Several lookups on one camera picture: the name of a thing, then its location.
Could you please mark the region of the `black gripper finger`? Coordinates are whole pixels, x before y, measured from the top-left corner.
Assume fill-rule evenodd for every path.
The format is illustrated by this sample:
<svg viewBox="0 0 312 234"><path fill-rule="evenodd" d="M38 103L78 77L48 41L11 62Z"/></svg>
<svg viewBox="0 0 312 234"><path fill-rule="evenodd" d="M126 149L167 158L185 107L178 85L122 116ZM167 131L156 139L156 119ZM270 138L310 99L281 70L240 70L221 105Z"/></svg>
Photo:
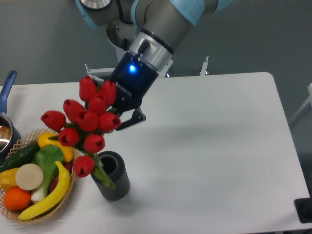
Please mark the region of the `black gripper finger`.
<svg viewBox="0 0 312 234"><path fill-rule="evenodd" d="M146 115L143 113L141 107L137 107L134 109L131 118L125 122L122 122L121 125L116 128L116 131L127 129L136 124L144 122L145 120L146 120Z"/></svg>

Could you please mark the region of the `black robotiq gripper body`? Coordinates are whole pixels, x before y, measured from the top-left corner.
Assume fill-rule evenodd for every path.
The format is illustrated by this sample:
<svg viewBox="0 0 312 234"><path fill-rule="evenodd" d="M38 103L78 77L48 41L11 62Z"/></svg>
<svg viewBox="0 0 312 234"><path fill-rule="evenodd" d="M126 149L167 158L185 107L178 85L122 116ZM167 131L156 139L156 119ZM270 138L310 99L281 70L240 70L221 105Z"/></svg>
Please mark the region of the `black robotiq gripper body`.
<svg viewBox="0 0 312 234"><path fill-rule="evenodd" d="M116 99L112 107L118 113L139 107L144 95L157 77L158 73L155 70L126 52L109 76L109 80L115 83L117 88Z"/></svg>

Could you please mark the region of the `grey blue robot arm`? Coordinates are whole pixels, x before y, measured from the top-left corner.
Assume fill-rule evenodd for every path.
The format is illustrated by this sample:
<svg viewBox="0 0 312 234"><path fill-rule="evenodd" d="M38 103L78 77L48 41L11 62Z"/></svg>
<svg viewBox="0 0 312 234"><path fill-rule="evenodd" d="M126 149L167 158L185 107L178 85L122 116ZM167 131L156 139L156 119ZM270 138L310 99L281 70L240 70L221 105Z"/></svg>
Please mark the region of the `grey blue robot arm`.
<svg viewBox="0 0 312 234"><path fill-rule="evenodd" d="M128 128L146 117L140 106L153 82L202 15L230 5L228 0L77 0L76 6L91 28L107 27L111 43L124 55L110 80L117 87L113 112L133 111L120 125Z"/></svg>

